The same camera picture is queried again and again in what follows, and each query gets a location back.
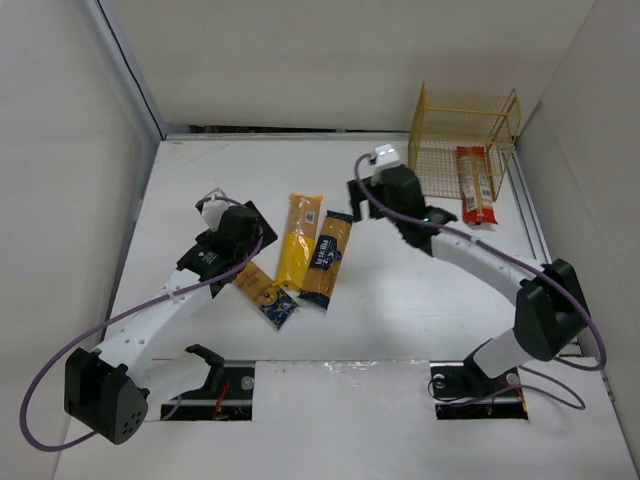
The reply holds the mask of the dark blue spaghetti bag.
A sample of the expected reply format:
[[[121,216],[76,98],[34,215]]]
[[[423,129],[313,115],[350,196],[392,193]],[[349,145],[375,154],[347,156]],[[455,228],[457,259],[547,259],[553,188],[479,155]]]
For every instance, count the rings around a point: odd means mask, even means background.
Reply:
[[[299,298],[327,310],[350,238],[353,216],[328,210]]]

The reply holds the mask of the red white spaghetti bag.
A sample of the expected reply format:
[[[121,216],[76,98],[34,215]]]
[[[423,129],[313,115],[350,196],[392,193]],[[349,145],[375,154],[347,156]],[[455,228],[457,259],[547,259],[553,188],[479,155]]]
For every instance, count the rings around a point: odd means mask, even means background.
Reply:
[[[458,146],[456,148],[456,169],[463,205],[463,222],[476,225],[497,225],[484,148],[482,146]]]

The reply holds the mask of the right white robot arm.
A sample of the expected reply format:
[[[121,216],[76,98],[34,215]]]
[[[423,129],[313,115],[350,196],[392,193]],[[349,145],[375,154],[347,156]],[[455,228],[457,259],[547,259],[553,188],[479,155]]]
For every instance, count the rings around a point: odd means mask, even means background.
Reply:
[[[361,203],[370,217],[388,219],[410,246],[452,264],[499,292],[515,308],[514,323],[471,351],[463,361],[468,384],[483,386],[531,360],[548,362],[592,326],[573,266],[557,259],[541,264],[508,255],[471,230],[456,227],[456,216],[428,204],[416,175],[406,166],[378,167],[347,184],[354,219]]]

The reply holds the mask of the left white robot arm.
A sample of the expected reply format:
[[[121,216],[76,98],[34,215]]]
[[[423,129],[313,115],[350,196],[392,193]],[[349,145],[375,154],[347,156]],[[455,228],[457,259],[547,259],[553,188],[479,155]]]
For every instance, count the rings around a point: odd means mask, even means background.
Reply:
[[[65,362],[64,409],[115,445],[128,441],[150,408],[203,387],[224,360],[194,343],[158,364],[160,347],[213,300],[277,235],[255,204],[206,197],[196,208],[207,228],[177,261],[157,303],[131,314],[117,333]]]

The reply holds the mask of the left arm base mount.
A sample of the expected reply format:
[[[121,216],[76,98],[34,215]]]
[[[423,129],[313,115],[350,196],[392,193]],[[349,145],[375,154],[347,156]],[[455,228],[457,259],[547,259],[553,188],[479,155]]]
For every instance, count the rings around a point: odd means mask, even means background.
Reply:
[[[182,393],[164,403],[163,421],[251,421],[255,386],[253,361],[226,362],[223,370],[210,373],[203,387]]]

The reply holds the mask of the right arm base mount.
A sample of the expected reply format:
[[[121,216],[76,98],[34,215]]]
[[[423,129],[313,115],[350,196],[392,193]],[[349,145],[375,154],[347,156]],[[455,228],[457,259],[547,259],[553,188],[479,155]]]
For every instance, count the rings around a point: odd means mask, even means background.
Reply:
[[[473,384],[461,361],[429,364],[428,393],[438,420],[528,420],[526,402],[516,368]]]

